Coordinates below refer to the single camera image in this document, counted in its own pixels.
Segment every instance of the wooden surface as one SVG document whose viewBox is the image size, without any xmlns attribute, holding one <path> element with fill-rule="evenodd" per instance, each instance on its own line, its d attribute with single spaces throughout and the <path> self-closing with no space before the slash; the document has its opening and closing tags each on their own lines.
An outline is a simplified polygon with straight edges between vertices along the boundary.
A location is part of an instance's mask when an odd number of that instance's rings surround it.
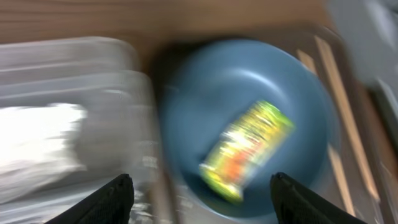
<svg viewBox="0 0 398 224">
<path fill-rule="evenodd" d="M 128 41 L 144 65 L 173 36 L 312 21 L 322 0 L 2 0 L 0 44 L 99 35 Z"/>
</svg>

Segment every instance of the yellow snack package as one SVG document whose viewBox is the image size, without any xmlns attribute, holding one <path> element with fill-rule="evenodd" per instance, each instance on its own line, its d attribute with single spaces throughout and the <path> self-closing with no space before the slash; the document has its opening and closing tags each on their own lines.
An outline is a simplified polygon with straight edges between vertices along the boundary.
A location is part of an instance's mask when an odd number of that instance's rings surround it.
<svg viewBox="0 0 398 224">
<path fill-rule="evenodd" d="M 226 200 L 243 201 L 243 188 L 292 128 L 293 123 L 275 106 L 257 101 L 226 129 L 200 164 L 203 180 Z"/>
</svg>

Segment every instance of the blue bowl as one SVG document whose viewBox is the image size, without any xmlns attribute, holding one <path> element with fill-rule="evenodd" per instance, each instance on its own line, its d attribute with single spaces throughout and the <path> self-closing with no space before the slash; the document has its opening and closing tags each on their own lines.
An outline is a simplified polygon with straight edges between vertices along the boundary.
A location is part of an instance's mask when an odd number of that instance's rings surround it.
<svg viewBox="0 0 398 224">
<path fill-rule="evenodd" d="M 269 181 L 285 172 L 312 190 L 331 177 L 328 145 L 339 149 L 333 103 L 314 74 L 284 51 L 256 40 L 223 40 L 195 52 L 168 84 L 160 105 L 165 159 L 173 178 L 207 209 L 232 219 L 274 222 Z M 227 125 L 257 100 L 295 128 L 233 205 L 202 180 L 199 165 Z"/>
</svg>

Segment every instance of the plastic container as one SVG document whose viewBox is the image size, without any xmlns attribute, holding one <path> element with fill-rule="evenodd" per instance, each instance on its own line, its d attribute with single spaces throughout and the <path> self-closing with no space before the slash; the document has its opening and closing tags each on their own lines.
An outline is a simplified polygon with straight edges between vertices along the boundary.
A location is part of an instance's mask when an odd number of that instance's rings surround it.
<svg viewBox="0 0 398 224">
<path fill-rule="evenodd" d="M 106 37 L 46 40 L 0 45 L 2 85 L 139 70 L 131 45 Z"/>
<path fill-rule="evenodd" d="M 0 85 L 0 107 L 57 102 L 79 104 L 88 112 L 73 149 L 87 170 L 0 205 L 0 223 L 31 222 L 53 209 L 60 213 L 121 173 L 130 174 L 135 186 L 157 178 L 158 133 L 146 75 L 121 71 Z"/>
<path fill-rule="evenodd" d="M 0 72 L 99 61 L 114 70 L 139 70 L 134 48 L 107 37 L 80 37 L 0 45 Z"/>
</svg>

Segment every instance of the wooden stick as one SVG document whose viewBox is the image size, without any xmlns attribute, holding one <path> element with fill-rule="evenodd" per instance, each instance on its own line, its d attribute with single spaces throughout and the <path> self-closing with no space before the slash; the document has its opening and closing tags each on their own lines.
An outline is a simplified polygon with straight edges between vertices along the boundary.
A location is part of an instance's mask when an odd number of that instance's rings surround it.
<svg viewBox="0 0 398 224">
<path fill-rule="evenodd" d="M 306 66 L 306 68 L 314 75 L 318 76 L 317 69 L 315 68 L 315 62 L 308 54 L 304 53 L 300 49 L 297 49 L 298 59 Z"/>
<path fill-rule="evenodd" d="M 298 59 L 315 75 L 318 76 L 317 69 L 315 68 L 315 62 L 308 54 L 304 53 L 300 49 L 297 50 Z M 346 211 L 355 216 L 355 210 L 351 194 L 349 193 L 347 179 L 344 173 L 343 163 L 341 162 L 340 155 L 336 150 L 328 145 L 328 155 L 333 168 L 333 173 L 337 182 L 337 186 L 340 190 L 341 198 L 343 200 Z"/>
<path fill-rule="evenodd" d="M 337 181 L 337 186 L 340 190 L 341 196 L 343 197 L 345 209 L 350 215 L 355 216 L 354 205 L 351 199 L 351 195 L 349 194 L 347 178 L 344 173 L 341 157 L 332 146 L 328 146 L 328 154 L 331 166 L 333 168 L 333 173 L 335 174 L 335 178 Z"/>
<path fill-rule="evenodd" d="M 349 141 L 353 147 L 356 162 L 359 165 L 359 170 L 361 171 L 365 186 L 370 195 L 372 195 L 372 197 L 379 202 L 380 197 L 377 192 L 376 184 L 374 183 L 372 172 L 369 168 L 368 160 L 366 158 L 364 147 L 358 133 L 353 112 L 351 110 L 346 91 L 343 87 L 340 72 L 338 70 L 330 45 L 317 36 L 315 36 L 315 42 L 317 43 L 323 64 L 326 68 L 327 76 L 333 89 L 333 93 L 336 97 L 341 117 L 343 118 L 345 128 L 347 129 Z"/>
</svg>

